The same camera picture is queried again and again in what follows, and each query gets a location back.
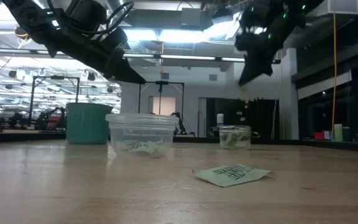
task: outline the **teal trash can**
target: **teal trash can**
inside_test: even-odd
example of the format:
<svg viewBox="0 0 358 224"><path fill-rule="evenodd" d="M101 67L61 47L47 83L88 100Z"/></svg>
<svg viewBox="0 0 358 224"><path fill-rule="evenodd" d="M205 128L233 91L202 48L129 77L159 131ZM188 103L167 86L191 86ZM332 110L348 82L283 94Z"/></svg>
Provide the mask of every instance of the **teal trash can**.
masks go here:
<svg viewBox="0 0 358 224"><path fill-rule="evenodd" d="M94 103L67 104L67 133L69 144L106 144L109 123L106 115L112 107Z"/></svg>

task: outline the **crumpled paper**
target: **crumpled paper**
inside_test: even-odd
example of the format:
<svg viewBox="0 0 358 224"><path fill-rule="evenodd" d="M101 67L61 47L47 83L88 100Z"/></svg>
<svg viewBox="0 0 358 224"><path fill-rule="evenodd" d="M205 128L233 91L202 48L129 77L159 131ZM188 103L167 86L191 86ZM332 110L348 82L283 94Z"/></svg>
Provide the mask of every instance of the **crumpled paper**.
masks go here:
<svg viewBox="0 0 358 224"><path fill-rule="evenodd" d="M138 140L127 140L122 142L117 142L117 147L120 150L129 151L129 152L146 152L150 155L163 154L165 146L162 144L162 141L152 142L141 142Z"/></svg>
<svg viewBox="0 0 358 224"><path fill-rule="evenodd" d="M270 172L271 170L255 169L240 164L205 170L193 170L195 176L220 187L228 187L259 180Z"/></svg>

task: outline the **clear plastic container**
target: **clear plastic container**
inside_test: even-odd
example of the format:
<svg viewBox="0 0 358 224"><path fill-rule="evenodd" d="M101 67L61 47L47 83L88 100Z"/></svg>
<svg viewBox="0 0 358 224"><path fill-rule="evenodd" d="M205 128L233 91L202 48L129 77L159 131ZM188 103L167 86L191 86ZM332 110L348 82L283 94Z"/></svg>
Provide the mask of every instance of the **clear plastic container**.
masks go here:
<svg viewBox="0 0 358 224"><path fill-rule="evenodd" d="M162 157L171 148L179 119L154 114L108 114L111 144L115 151Z"/></svg>
<svg viewBox="0 0 358 224"><path fill-rule="evenodd" d="M219 127L219 143L224 149L248 150L251 147L251 127Z"/></svg>

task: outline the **workbench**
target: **workbench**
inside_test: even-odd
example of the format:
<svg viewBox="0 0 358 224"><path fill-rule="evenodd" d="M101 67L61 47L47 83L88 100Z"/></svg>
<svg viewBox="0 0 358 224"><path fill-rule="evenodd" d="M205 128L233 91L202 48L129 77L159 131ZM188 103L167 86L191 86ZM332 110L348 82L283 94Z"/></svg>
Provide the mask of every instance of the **workbench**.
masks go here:
<svg viewBox="0 0 358 224"><path fill-rule="evenodd" d="M273 173L226 188L192 174L231 164ZM358 223L358 152L176 143L149 159L110 145L0 144L0 223Z"/></svg>

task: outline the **black robotic arm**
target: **black robotic arm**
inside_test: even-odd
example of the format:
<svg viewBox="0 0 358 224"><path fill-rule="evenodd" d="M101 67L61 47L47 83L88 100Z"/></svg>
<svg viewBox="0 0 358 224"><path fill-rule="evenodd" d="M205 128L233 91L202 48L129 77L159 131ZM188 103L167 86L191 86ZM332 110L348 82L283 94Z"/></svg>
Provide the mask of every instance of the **black robotic arm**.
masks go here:
<svg viewBox="0 0 358 224"><path fill-rule="evenodd" d="M32 0L2 0L20 27L38 44L44 44L53 58L61 51L102 72L104 77L117 81L144 84L145 80L123 59L119 48L127 41L124 31L116 26L97 31L101 24L109 26L113 16L106 19L106 10L94 0L72 0L70 7L41 9ZM115 11L128 14L133 2L127 2Z"/></svg>
<svg viewBox="0 0 358 224"><path fill-rule="evenodd" d="M236 37L236 48L246 51L246 64L239 85L245 85L261 74L273 73L271 62L284 41L296 26L304 28L307 13L318 7L324 0L270 0L268 10L258 1L249 1L240 26L242 34ZM263 27L265 32L255 34L252 28Z"/></svg>

